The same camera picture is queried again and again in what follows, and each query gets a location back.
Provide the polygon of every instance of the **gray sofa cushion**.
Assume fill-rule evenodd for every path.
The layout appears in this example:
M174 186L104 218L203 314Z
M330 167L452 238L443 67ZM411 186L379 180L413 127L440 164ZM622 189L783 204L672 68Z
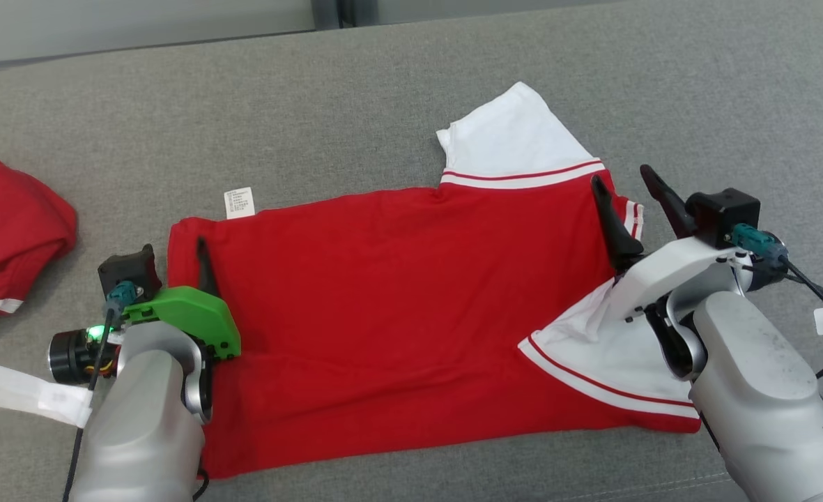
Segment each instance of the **gray sofa cushion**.
M256 207L435 185L437 128L523 80L647 204L735 185L823 284L823 0L637 0L467 20L96 54L0 73L0 158L79 214L79 242L0 318L0 365L47 375L52 333L95 324L95 267L169 226ZM754 296L807 361L818 302ZM0 500L60 498L74 429L0 410ZM214 482L216 500L742 500L704 434L564 432L354 457Z

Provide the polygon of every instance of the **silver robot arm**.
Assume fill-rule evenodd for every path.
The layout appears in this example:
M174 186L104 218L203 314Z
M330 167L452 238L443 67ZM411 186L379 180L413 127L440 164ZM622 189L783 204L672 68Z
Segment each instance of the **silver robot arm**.
M712 293L693 324L707 363L691 400L730 477L754 502L823 502L823 399L810 366L736 293Z
M728 188L694 194L685 204L649 166L641 166L641 175L678 241L644 255L594 178L606 250L618 276L587 331L597 340L645 331L656 337L670 373L691 382L695 409L752 502L823 502L817 379L744 294L781 278L776 260L754 263L749 251L734 245L746 242L737 240L746 232L765 239L749 241L749 248L782 248L777 239L767 240L772 236L748 233L757 225L760 203Z
M166 322L124 332L117 379L86 427L71 500L192 500L201 425L210 420L200 392L205 365L197 343Z

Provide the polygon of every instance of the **folded shirt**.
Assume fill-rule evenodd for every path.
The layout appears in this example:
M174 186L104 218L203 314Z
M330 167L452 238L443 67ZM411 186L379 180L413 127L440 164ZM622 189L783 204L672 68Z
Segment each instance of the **folded shirt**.
M39 271L77 238L77 214L40 181L0 162L0 314L24 301Z

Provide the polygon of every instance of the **red shirt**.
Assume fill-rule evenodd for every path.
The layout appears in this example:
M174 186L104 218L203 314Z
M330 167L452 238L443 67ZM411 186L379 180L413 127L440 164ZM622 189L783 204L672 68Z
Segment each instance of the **red shirt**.
M77 240L77 214L51 188L0 162L0 314L13 314Z
M517 349L613 276L593 174L612 187L597 159L513 176L446 171L439 188L176 223L170 286L197 285L206 238L242 337L242 356L215 368L210 475L530 432L698 429L689 403L613 406ZM640 235L640 207L615 205Z

